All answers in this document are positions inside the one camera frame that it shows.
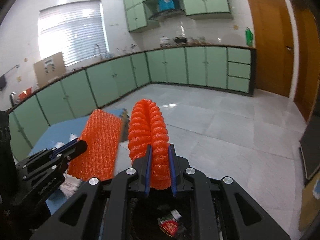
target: window blind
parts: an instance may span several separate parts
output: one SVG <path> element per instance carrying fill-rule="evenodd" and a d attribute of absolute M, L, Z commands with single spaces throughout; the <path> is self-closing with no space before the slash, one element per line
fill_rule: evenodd
<path fill-rule="evenodd" d="M 102 53 L 109 51 L 101 12 L 100 1 L 74 2 L 40 11 L 41 58 L 62 51 L 64 63 L 69 66 L 92 57 L 95 44 Z"/>

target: green bottle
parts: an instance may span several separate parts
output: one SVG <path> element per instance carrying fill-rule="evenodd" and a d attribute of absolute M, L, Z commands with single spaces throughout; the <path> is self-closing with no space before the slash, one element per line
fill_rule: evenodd
<path fill-rule="evenodd" d="M 253 34 L 249 27 L 245 30 L 245 39 L 247 41 L 247 45 L 249 47 L 252 47 L 252 41 L 253 41 Z"/>

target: brown cardboard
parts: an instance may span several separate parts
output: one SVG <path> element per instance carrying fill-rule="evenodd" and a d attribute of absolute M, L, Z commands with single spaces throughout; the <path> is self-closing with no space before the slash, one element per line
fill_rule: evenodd
<path fill-rule="evenodd" d="M 312 193 L 317 179 L 320 179 L 320 172 L 314 176 L 302 191 L 299 231 L 305 230 L 313 222 L 320 211 L 320 200 L 317 200 Z"/>
<path fill-rule="evenodd" d="M 48 65 L 47 68 L 45 68 L 45 62 L 48 62 L 51 59 L 54 66 Z M 52 82 L 56 78 L 61 77 L 66 72 L 62 52 L 58 52 L 57 54 L 54 54 L 50 57 L 40 60 L 37 63 L 34 63 L 33 69 L 37 77 L 39 88 Z"/>

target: white wall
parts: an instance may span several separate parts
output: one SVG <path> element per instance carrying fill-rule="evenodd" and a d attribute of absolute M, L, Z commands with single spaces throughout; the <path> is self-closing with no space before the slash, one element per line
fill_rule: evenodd
<path fill-rule="evenodd" d="M 65 3 L 74 1 L 82 0 L 66 0 Z M 129 48 L 131 44 L 138 44 L 143 49 L 141 34 L 130 34 L 127 31 L 123 0 L 101 1 L 110 51 L 117 52 L 116 48 Z M 59 0 L 16 0 L 0 25 L 0 75 L 20 64 L 19 68 L 6 75 L 8 84 L 4 91 L 0 91 L 0 110 L 10 107 L 11 92 L 19 94 L 35 86 L 33 63 L 41 60 L 37 28 L 39 11 L 58 5 L 58 2 Z M 18 76 L 22 77 L 21 82 L 17 82 Z"/>
<path fill-rule="evenodd" d="M 234 16 L 233 20 L 229 19 L 212 19 L 194 21 L 188 17 L 175 17 L 160 23 L 161 27 L 149 30 L 143 33 L 143 46 L 145 48 L 159 47 L 159 38 L 163 35 L 169 38 L 176 36 L 176 32 L 183 26 L 186 37 L 192 36 L 197 38 L 205 36 L 209 42 L 214 44 L 228 44 L 246 46 L 245 29 L 249 27 L 254 33 L 251 11 L 248 0 L 229 0 L 231 10 Z M 294 98 L 299 67 L 299 43 L 296 22 L 290 0 L 286 0 L 294 38 L 294 66 L 292 87 L 290 98 Z M 237 25 L 239 30 L 234 30 L 233 26 Z"/>

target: range hood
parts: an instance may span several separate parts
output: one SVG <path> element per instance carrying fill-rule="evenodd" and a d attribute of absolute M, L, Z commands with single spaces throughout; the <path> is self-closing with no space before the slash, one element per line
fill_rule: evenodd
<path fill-rule="evenodd" d="M 158 12 L 149 17 L 149 20 L 164 21 L 165 19 L 183 15 L 179 0 L 158 0 Z"/>

